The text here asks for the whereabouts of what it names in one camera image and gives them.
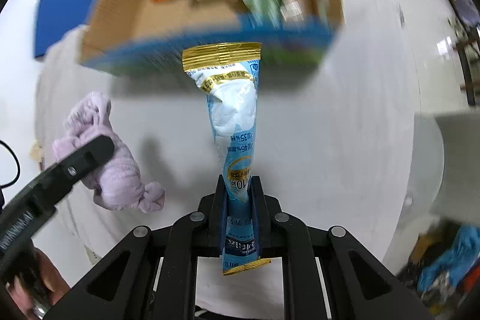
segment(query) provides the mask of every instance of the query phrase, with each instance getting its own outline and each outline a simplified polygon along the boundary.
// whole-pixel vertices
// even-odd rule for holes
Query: white table
[[[322,229],[342,225],[382,259],[410,172],[411,61],[394,2],[348,1],[347,28],[321,67],[261,70],[253,173],[285,211]],[[0,15],[2,45],[10,58],[19,59],[19,75],[31,67],[32,3],[10,0]],[[31,7],[22,10],[25,4]],[[21,28],[12,28],[15,23]],[[181,72],[140,80],[114,78],[75,65],[73,54],[64,52],[62,62],[47,64],[44,73],[44,81],[53,72],[59,80],[40,90],[53,102],[41,119],[47,163],[53,161],[47,146],[63,134],[62,121],[70,108],[96,89],[112,97],[112,125],[132,150],[143,178],[159,180],[167,188],[165,209],[149,215],[100,209],[85,188],[75,188],[60,206],[60,217],[87,246],[104,255],[134,226],[167,226],[195,210],[203,195],[214,192],[220,170],[205,96],[189,78]],[[8,107],[24,116],[20,123],[28,134],[32,118],[25,112],[32,110],[31,84],[37,73],[30,72],[32,80],[23,90],[2,73],[2,83],[7,83],[2,88],[23,96],[24,106],[12,102]],[[15,126],[17,121],[10,125],[11,133],[21,137],[14,133]],[[36,174],[33,169],[27,173],[32,175],[22,176],[24,184]],[[280,318],[281,290],[278,261],[228,279],[221,277],[218,260],[199,262],[197,302],[213,311]]]

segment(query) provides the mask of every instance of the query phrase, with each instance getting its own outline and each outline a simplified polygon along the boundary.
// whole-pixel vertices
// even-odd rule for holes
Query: blue and white packet
[[[183,69],[207,93],[215,147],[228,195],[224,275],[267,264],[259,259],[248,188],[255,147],[260,43],[238,42],[183,51]]]

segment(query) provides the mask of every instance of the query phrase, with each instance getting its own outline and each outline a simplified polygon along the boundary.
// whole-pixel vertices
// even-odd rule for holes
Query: white fabric
[[[253,174],[282,208],[317,228],[346,227],[382,259],[402,208],[410,172],[413,107],[410,59],[392,0],[350,8],[316,69],[260,69]],[[103,256],[137,225],[172,224],[215,190],[220,166],[205,93],[180,70],[115,78],[75,64],[82,29],[46,55],[37,90],[37,138],[46,164],[52,141],[87,92],[112,98],[111,123],[146,181],[167,189],[164,210],[109,211],[76,185],[59,206],[66,226]],[[219,259],[200,259],[197,304],[214,312],[282,318],[281,261],[222,277]]]

